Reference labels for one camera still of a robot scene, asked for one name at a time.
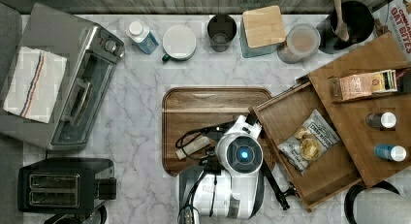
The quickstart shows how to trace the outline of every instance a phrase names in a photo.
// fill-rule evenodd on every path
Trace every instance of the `white countertop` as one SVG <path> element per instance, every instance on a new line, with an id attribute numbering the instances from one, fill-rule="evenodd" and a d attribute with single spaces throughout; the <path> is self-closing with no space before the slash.
<path id="1" fill-rule="evenodd" d="M 283 63 L 276 53 L 243 58 L 238 32 L 232 46 L 225 52 L 214 52 L 209 46 L 206 24 L 212 16 L 81 16 L 106 27 L 125 43 L 124 59 L 117 65 L 99 111 L 88 146 L 70 155 L 108 157 L 114 162 L 117 177 L 117 200 L 108 202 L 110 223 L 176 223 L 177 205 L 174 193 L 175 178 L 162 166 L 161 107 L 163 95 L 176 86 L 258 85 L 276 95 L 293 84 L 295 79 L 326 65 L 348 52 L 329 55 L 319 52 L 297 64 Z M 283 16 L 286 32 L 297 23 L 316 26 L 326 16 Z M 147 23 L 160 46 L 151 54 L 144 54 L 131 46 L 125 29 L 135 19 Z M 239 22 L 240 16 L 234 16 Z M 28 16 L 23 17 L 23 27 Z M 162 36 L 176 24 L 184 24 L 194 30 L 197 48 L 188 61 L 169 61 L 163 64 Z M 26 144 L 24 164 L 45 158 L 45 152 Z M 287 182 L 278 168 L 274 169 L 280 187 Z M 411 184 L 411 173 L 402 172 L 390 179 L 399 184 Z M 317 224 L 348 223 L 344 217 L 342 201 L 345 192 L 325 201 L 307 213 L 296 198 L 288 198 L 291 209 L 283 211 L 276 202 L 266 182 L 263 206 L 249 220 L 223 217 L 202 217 L 207 223 L 283 223 Z M 24 213 L 24 223 L 44 223 L 49 215 Z"/>

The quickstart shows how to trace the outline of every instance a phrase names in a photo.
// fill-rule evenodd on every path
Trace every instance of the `white towel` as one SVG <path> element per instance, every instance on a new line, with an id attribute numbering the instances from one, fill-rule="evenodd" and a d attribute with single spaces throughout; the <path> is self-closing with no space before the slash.
<path id="1" fill-rule="evenodd" d="M 65 57 L 22 47 L 3 109 L 24 118 L 49 123 L 66 62 Z"/>

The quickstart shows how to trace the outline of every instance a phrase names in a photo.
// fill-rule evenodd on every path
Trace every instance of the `white canister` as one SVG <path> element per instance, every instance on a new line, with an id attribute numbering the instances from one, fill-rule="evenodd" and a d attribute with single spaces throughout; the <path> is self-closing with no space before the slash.
<path id="1" fill-rule="evenodd" d="M 150 28 L 140 20 L 130 23 L 126 34 L 131 38 L 133 45 L 139 47 L 146 54 L 151 54 L 158 47 L 158 42 Z"/>

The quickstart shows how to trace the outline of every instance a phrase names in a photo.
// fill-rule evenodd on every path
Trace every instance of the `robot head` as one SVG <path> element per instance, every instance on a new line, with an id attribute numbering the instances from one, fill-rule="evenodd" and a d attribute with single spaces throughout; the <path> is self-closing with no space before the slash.
<path id="1" fill-rule="evenodd" d="M 263 164 L 260 144 L 247 133 L 226 135 L 218 143 L 216 153 L 220 163 L 233 176 L 258 173 Z"/>

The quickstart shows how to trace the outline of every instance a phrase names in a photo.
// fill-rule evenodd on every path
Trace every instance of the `wooden spoon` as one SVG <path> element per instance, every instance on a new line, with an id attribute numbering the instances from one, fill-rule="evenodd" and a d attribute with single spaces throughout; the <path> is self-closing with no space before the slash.
<path id="1" fill-rule="evenodd" d="M 348 34 L 347 24 L 342 20 L 341 0 L 334 0 L 334 4 L 337 17 L 335 34 L 342 41 L 346 42 L 350 39 L 350 35 Z"/>

